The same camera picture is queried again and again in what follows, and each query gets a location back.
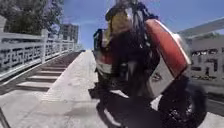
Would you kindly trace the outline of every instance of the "tree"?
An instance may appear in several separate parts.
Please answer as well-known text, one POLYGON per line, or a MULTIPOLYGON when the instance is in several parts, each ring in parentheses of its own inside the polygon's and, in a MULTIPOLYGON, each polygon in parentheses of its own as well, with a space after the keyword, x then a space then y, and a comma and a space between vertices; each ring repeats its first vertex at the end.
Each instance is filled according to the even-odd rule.
POLYGON ((42 29, 56 33, 63 0, 0 0, 0 15, 7 18, 5 31, 40 34, 42 29))

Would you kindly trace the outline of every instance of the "tall building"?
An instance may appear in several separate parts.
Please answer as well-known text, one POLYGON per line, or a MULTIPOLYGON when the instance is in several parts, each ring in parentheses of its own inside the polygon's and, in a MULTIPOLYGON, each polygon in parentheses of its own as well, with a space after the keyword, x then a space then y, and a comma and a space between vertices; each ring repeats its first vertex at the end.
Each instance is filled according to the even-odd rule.
POLYGON ((74 39, 74 43, 78 42, 78 25, 72 25, 72 24, 62 24, 60 26, 59 33, 62 34, 63 40, 72 40, 74 39))

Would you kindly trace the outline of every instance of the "decorative railing panel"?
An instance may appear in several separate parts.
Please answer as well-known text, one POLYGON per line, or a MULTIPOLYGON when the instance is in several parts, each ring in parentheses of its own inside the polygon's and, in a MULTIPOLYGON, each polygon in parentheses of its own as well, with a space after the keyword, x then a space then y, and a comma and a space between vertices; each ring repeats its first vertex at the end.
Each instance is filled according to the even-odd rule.
POLYGON ((216 32, 223 29, 223 26, 224 18, 221 18, 179 32, 192 50, 193 63, 187 72, 192 81, 202 85, 223 86, 224 35, 216 32))
POLYGON ((0 32, 0 81, 38 63, 74 50, 74 41, 0 32))

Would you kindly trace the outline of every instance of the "concrete ramp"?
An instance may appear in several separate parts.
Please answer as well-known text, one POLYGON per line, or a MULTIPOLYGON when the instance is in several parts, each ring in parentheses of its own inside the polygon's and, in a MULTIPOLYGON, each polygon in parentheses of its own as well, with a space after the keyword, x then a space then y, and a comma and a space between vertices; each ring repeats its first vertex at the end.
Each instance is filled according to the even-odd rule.
POLYGON ((42 100, 90 101, 89 88, 96 81, 95 60, 91 51, 81 53, 55 81, 42 100))

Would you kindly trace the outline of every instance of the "scooter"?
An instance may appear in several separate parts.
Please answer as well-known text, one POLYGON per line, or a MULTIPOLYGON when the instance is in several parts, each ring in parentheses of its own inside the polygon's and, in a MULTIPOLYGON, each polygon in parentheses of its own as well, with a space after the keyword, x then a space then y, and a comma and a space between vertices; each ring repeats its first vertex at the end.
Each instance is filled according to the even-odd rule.
POLYGON ((105 29, 97 30, 93 53, 98 86, 106 91, 121 90, 130 98, 145 97, 149 102, 162 95, 158 111, 165 128, 197 128, 207 113, 206 97, 202 88, 189 85, 188 78, 184 76, 191 64, 186 42, 138 1, 127 0, 112 7, 106 14, 106 20, 125 9, 132 10, 141 59, 122 62, 119 77, 114 78, 113 56, 102 46, 106 40, 105 29))

